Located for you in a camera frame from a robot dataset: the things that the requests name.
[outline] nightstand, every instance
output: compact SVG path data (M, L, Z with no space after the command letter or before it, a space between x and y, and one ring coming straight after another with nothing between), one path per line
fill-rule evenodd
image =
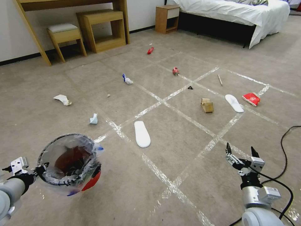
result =
M180 7L165 5L156 7L156 31L167 34L178 29Z

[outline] trash bin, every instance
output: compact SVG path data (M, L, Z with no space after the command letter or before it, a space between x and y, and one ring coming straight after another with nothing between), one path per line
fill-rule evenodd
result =
M99 143L89 137L70 133L50 142L42 151L38 165L48 165L40 178L46 185L67 196L84 191L98 181L103 152Z

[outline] white cushion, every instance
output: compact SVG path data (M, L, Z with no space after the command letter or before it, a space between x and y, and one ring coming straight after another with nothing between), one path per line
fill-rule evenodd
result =
M52 26L48 27L48 29L52 33L57 33L57 32L77 29L77 26L75 26L73 24L57 24L57 25L52 25Z

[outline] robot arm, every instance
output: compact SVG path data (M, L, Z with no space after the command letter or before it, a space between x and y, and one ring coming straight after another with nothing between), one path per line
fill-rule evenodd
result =
M29 186L36 180L37 175L45 172L46 166L37 166L28 173L27 160L19 157L11 162L10 166L0 170L0 226L9 221L12 214L21 206L20 197L28 190ZM6 181L1 180L4 170L11 172L12 177Z
M250 167L260 172L265 161L259 157L253 147L251 151L252 156L249 161L233 155L229 143L226 147L226 160L238 170L242 179L240 188L243 191L243 203L246 208L242 215L242 223L244 226L284 226L282 221L271 212L272 202L281 198L281 195L276 188L266 187L260 183L258 173Z

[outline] cardboard box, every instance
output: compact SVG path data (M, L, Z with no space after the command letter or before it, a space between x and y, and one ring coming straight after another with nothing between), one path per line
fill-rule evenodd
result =
M206 113L213 112L213 102L210 102L210 99L202 98L202 108Z

